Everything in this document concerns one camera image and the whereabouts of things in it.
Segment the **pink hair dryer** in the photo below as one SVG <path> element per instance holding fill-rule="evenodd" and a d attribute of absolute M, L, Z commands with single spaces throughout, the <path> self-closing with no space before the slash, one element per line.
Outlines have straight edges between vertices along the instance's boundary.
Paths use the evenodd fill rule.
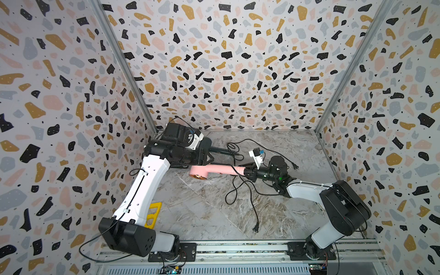
<path fill-rule="evenodd" d="M 206 180 L 210 173 L 244 176 L 245 167 L 227 165 L 192 166 L 189 175 L 195 179 Z"/>

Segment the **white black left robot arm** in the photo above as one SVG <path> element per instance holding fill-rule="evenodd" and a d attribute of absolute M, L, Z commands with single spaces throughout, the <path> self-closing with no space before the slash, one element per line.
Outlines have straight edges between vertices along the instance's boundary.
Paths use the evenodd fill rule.
<path fill-rule="evenodd" d="M 111 218 L 99 223 L 107 246 L 140 257 L 160 253 L 177 258 L 179 236 L 145 226 L 150 205 L 170 168 L 208 165 L 213 160 L 211 145 L 211 139 L 200 130 L 176 123 L 169 123 L 159 138 L 149 140 L 127 196 Z"/>

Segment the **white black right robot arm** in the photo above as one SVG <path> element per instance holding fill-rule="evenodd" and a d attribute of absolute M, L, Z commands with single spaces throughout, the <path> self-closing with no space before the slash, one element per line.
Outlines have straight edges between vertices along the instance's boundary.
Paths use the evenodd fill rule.
<path fill-rule="evenodd" d="M 253 165 L 241 174 L 253 182 L 272 182 L 283 197 L 305 199 L 324 207 L 328 222 L 305 239 L 302 249 L 302 254 L 311 260 L 318 260 L 334 242 L 352 235 L 371 218 L 371 210 L 347 182 L 304 182 L 288 174 L 283 157 L 272 157 L 268 167 Z"/>

